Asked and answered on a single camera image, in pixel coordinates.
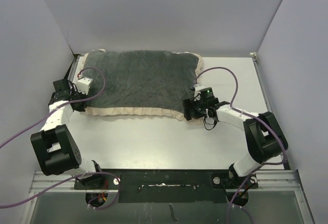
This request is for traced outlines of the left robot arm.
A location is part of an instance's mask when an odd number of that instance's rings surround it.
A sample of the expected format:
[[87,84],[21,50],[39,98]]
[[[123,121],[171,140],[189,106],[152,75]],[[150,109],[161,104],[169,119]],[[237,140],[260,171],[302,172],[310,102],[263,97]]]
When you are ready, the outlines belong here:
[[61,175],[64,173],[76,176],[82,185],[100,188],[105,177],[94,160],[86,160],[71,135],[67,124],[74,111],[84,112],[87,104],[81,101],[66,104],[69,101],[89,97],[93,79],[83,77],[71,82],[68,79],[53,83],[55,92],[49,101],[49,114],[44,126],[30,137],[37,161],[44,175]]

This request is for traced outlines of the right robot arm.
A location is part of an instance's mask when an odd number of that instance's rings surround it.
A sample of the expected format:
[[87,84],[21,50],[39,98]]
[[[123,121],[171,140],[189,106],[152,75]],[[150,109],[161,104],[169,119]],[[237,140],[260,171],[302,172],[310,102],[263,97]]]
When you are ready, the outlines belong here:
[[182,101],[186,120],[202,118],[206,121],[210,118],[213,126],[223,122],[245,133],[248,151],[229,167],[228,181],[231,186],[241,187],[248,175],[268,165],[273,157],[283,155],[282,163],[286,161],[288,142],[273,113],[238,110],[227,101],[219,101],[211,87],[195,85],[193,91],[193,97]]

